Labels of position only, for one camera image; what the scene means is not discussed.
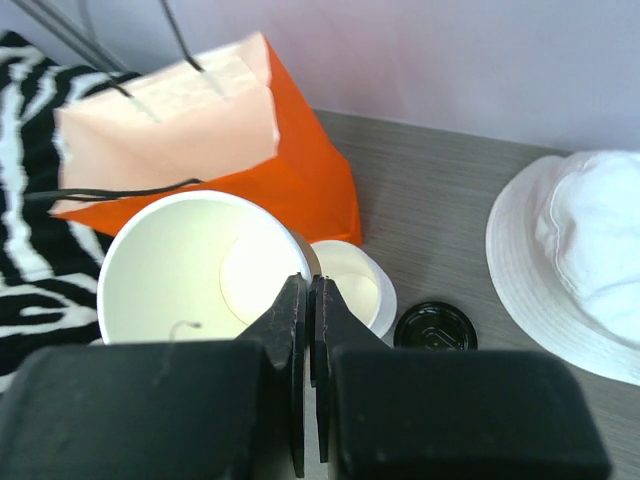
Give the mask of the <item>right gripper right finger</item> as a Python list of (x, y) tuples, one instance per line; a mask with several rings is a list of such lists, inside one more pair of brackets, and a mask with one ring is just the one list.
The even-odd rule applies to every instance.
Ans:
[(530, 351), (392, 348), (311, 287), (320, 460), (333, 479), (606, 479), (577, 380)]

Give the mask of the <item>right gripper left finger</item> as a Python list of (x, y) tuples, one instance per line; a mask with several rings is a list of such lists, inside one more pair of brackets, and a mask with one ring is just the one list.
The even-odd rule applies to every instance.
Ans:
[(49, 347), (1, 402), (5, 479), (300, 479), (306, 283), (233, 340)]

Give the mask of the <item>black plastic cup lid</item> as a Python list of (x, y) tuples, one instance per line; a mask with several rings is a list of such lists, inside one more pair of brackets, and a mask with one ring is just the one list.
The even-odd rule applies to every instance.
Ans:
[(457, 307), (440, 301), (416, 304), (400, 317), (393, 336), (395, 348), (429, 351), (478, 349), (476, 330)]

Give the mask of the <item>brown paper coffee cup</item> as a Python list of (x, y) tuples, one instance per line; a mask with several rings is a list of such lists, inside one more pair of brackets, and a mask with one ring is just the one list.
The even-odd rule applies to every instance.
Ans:
[(216, 191), (171, 195), (116, 235), (101, 267), (105, 344), (233, 339), (287, 278), (321, 271), (309, 243), (263, 208)]

